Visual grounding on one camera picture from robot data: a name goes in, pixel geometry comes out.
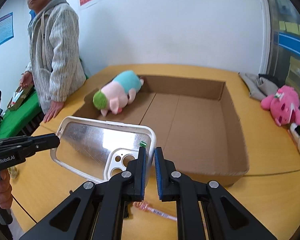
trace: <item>stuffed pig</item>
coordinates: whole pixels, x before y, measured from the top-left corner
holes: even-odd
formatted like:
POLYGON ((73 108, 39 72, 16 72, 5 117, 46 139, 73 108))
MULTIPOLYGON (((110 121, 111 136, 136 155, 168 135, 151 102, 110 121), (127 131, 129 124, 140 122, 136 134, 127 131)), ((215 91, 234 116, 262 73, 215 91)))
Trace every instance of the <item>stuffed pig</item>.
POLYGON ((143 82, 132 70, 124 71, 95 93, 93 104, 103 116, 106 116, 109 110, 113 114, 121 113, 127 104, 134 101, 143 82))
POLYGON ((270 110, 278 126, 295 122, 300 125, 300 101, 293 87, 283 86, 275 95, 269 95, 261 101, 264 110, 270 110))

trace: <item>box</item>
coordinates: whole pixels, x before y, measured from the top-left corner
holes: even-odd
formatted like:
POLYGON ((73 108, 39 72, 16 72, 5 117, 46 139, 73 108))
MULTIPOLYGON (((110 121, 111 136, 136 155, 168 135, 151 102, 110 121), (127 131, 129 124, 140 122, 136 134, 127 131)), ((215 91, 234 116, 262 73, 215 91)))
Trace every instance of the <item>box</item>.
MULTIPOLYGON (((16 111, 19 109, 19 107, 21 106, 22 102, 26 99, 26 97, 28 96, 28 94, 30 93, 31 89, 32 89, 33 85, 29 85, 26 89, 23 90, 21 96, 18 98, 18 100, 15 102, 15 104, 13 106, 11 106, 12 103, 12 98, 7 106, 7 108, 10 111, 16 111)), ((16 93, 18 93, 21 90, 21 87, 18 87, 18 89, 16 90, 16 93)))
POLYGON ((239 117, 224 82, 144 76, 135 101, 122 113, 103 117, 86 95, 74 116, 140 124, 157 136, 165 159, 193 180, 234 184, 249 170, 239 117))

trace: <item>green gem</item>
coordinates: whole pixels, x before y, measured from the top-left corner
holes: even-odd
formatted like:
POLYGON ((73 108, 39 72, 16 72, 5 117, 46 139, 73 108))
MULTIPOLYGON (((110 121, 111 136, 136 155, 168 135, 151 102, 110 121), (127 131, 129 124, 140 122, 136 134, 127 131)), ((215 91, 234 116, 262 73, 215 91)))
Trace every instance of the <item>green gem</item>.
POLYGON ((141 147, 144 147, 144 148, 147 147, 147 143, 144 142, 144 141, 141 141, 141 142, 139 143, 139 145, 140 145, 141 147))

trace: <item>green plush hat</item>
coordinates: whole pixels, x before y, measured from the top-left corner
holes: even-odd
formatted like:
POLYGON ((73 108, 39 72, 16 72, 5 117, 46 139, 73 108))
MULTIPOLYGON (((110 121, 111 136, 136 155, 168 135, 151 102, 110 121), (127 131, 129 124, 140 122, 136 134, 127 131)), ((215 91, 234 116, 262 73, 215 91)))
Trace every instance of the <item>green plush hat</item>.
POLYGON ((108 100, 104 93, 99 90, 97 93, 93 96, 93 104, 98 109, 105 109, 107 107, 108 100))

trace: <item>black device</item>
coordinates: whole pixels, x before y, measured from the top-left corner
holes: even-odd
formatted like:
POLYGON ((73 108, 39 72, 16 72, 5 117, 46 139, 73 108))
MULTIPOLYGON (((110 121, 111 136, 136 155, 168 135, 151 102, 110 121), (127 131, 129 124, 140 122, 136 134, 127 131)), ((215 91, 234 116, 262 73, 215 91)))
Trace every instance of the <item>black device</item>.
POLYGON ((199 203, 209 240, 276 240, 276 238, 218 182, 202 183, 176 171, 161 147, 154 154, 159 199, 176 201, 179 240, 205 240, 199 203))
POLYGON ((119 240, 127 203, 144 199, 145 179, 146 149, 140 147, 126 171, 104 183, 85 182, 20 240, 119 240))
MULTIPOLYGON (((201 183, 176 171, 155 150, 159 198, 176 201, 179 240, 205 240, 202 205, 209 240, 276 240, 276 238, 218 182, 201 183)), ((30 229, 21 240, 120 240, 129 202, 144 199, 146 149, 138 159, 108 182, 85 182, 50 214, 30 229)))
MULTIPOLYGON (((59 144, 60 140, 54 133, 36 137, 21 136, 1 139, 0 172, 14 165, 25 162, 27 157, 33 156, 36 152, 56 148, 59 144)), ((0 208, 0 223, 2 225, 12 223, 10 210, 0 208)))

